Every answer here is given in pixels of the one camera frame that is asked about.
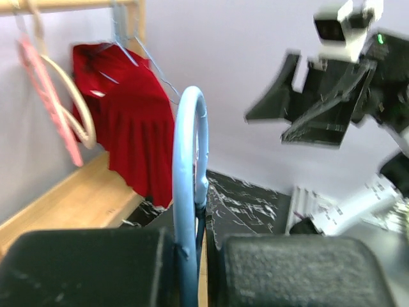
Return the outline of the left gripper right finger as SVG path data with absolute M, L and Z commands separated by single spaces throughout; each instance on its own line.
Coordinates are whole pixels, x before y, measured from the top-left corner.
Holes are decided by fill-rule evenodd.
M 341 237 L 254 233 L 207 224 L 211 306 L 395 306 L 376 243 L 360 224 Z

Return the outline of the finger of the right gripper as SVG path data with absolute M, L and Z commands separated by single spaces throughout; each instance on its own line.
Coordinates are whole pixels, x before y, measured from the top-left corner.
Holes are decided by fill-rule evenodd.
M 287 53 L 277 77 L 263 96 L 245 114 L 247 122 L 282 118 L 293 123 L 302 114 L 301 93 L 292 87 L 300 59 Z

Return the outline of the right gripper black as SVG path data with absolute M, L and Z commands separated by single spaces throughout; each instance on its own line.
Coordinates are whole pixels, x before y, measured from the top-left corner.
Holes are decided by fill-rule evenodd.
M 283 132 L 283 143 L 338 147 L 350 122 L 359 125 L 365 115 L 408 126 L 408 36 L 380 31 L 366 47 L 360 59 L 375 62 L 328 63 L 312 106 Z

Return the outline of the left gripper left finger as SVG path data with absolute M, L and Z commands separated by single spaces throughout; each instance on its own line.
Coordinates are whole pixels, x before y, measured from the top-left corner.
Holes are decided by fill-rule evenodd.
M 1 262 L 2 306 L 176 306 L 163 229 L 33 231 Z

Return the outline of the red pleated skirt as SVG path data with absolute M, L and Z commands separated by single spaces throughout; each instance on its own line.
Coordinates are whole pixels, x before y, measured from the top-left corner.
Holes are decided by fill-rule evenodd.
M 172 200 L 174 118 L 148 59 L 116 45 L 72 49 L 73 79 L 92 115 L 109 169 L 156 207 Z

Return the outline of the light blue wire hanger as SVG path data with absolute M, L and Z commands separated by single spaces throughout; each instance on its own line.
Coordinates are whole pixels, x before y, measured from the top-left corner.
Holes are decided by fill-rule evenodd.
M 112 41 L 102 43 L 95 49 L 95 55 L 115 45 L 133 65 L 138 67 L 137 61 L 127 49 L 129 40 L 136 39 L 139 42 L 139 1 L 134 1 L 134 4 L 136 11 L 133 17 L 128 17 L 124 4 L 111 1 Z

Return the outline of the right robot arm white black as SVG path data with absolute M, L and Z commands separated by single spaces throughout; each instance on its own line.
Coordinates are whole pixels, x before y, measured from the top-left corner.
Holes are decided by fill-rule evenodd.
M 283 143 L 339 147 L 348 126 L 370 116 L 399 145 L 399 152 L 348 199 L 310 214 L 301 195 L 292 199 L 286 233 L 335 236 L 408 197 L 408 38 L 381 30 L 364 40 L 357 62 L 334 53 L 312 60 L 302 91 L 292 87 L 299 59 L 298 53 L 287 54 L 246 121 L 283 119 L 290 124 Z

